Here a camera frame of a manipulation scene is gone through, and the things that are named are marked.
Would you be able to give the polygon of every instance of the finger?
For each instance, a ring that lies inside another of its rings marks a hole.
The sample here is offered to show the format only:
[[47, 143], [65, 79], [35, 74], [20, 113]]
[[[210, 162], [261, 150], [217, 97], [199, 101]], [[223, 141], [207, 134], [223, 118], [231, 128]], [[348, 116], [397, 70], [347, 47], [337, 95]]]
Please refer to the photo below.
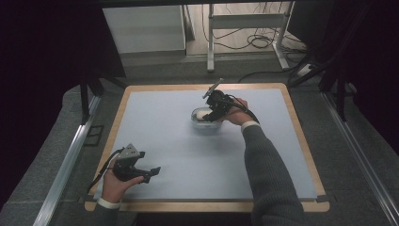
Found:
[[140, 184], [141, 182], [143, 182], [144, 177], [143, 176], [139, 176], [139, 177], [135, 177], [132, 180], [129, 180], [127, 182], [125, 182], [128, 186], [134, 186], [137, 184]]

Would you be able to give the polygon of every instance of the black device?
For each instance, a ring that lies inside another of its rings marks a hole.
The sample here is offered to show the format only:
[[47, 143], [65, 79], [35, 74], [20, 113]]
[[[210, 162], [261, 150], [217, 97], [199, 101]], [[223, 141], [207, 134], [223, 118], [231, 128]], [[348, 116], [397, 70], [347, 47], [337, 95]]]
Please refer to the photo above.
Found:
[[148, 183], [152, 176], [158, 175], [161, 168], [154, 168], [150, 171], [136, 169], [135, 164], [137, 160], [143, 158], [144, 155], [144, 152], [139, 152], [133, 144], [129, 144], [122, 150], [115, 162], [114, 168], [112, 169], [115, 176], [121, 181], [129, 181], [135, 177], [143, 176], [143, 183]]
[[234, 102], [234, 99], [237, 100], [234, 96], [229, 94], [224, 94], [221, 90], [216, 89], [216, 87], [223, 81], [220, 78], [215, 84], [209, 87], [208, 91], [206, 91], [205, 95], [203, 95], [203, 99], [208, 97], [206, 100], [206, 104], [209, 105], [209, 108], [212, 109], [212, 112], [203, 116], [205, 121], [217, 121], [227, 113], [229, 113], [232, 106], [236, 106], [242, 109], [245, 113], [249, 114], [253, 120], [259, 123], [256, 116], [243, 104], [237, 104]]
[[109, 162], [112, 158], [119, 154], [117, 161], [115, 162], [114, 168], [112, 171], [114, 172], [115, 176], [121, 181], [129, 181], [135, 177], [143, 176], [144, 180], [143, 183], [149, 183], [152, 176], [158, 175], [159, 171], [161, 170], [160, 167], [150, 169], [150, 171], [145, 171], [142, 169], [136, 169], [135, 164], [138, 159], [143, 158], [145, 153], [139, 152], [136, 150], [133, 144], [129, 144], [126, 148], [121, 148], [119, 150], [114, 151], [111, 156], [106, 160], [103, 167], [100, 169], [99, 174], [94, 179], [93, 182], [88, 186], [87, 192], [91, 190], [91, 188], [100, 181], [102, 176], [104, 175], [105, 171], [108, 168]]

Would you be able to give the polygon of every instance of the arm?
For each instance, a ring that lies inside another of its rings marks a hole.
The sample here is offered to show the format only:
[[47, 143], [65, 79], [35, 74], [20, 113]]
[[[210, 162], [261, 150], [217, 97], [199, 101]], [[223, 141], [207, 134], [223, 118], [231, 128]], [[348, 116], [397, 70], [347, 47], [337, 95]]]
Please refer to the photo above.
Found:
[[120, 181], [112, 171], [115, 161], [116, 158], [111, 161], [108, 170], [104, 174], [103, 193], [101, 198], [97, 200], [94, 211], [89, 215], [89, 218], [85, 218], [85, 222], [82, 225], [117, 225], [120, 200], [124, 193], [129, 187], [139, 184], [144, 180], [144, 177], [140, 176], [126, 182]]
[[253, 194], [254, 225], [304, 225], [305, 216], [288, 170], [258, 123], [238, 108], [224, 117], [241, 125], [246, 143], [245, 164]]

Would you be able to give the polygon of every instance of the wrist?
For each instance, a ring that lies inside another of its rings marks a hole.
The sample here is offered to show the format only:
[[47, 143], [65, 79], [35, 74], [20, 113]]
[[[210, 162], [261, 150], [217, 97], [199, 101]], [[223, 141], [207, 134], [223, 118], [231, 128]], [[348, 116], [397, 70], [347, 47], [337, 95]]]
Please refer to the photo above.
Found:
[[105, 200], [103, 197], [101, 197], [99, 200], [97, 200], [97, 203], [107, 209], [119, 209], [120, 208], [120, 202], [109, 202]]
[[256, 121], [252, 120], [252, 121], [246, 121], [245, 123], [243, 123], [241, 125], [241, 133], [244, 132], [244, 130], [249, 127], [250, 125], [257, 125], [257, 126], [261, 126], [259, 123], [257, 123]]

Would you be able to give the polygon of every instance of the metal stand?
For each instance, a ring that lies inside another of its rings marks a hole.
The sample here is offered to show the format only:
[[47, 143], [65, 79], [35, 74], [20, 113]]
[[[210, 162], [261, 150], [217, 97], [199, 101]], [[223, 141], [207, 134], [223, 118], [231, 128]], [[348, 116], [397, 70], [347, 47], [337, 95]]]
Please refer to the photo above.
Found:
[[214, 52], [214, 29], [234, 29], [234, 28], [280, 28], [277, 40], [273, 42], [273, 48], [279, 59], [279, 64], [283, 70], [289, 69], [287, 60], [281, 51], [281, 42], [290, 19], [293, 2], [289, 3], [284, 13], [270, 14], [240, 14], [240, 15], [214, 15], [214, 4], [209, 5], [209, 41], [208, 41], [208, 72], [215, 70]]

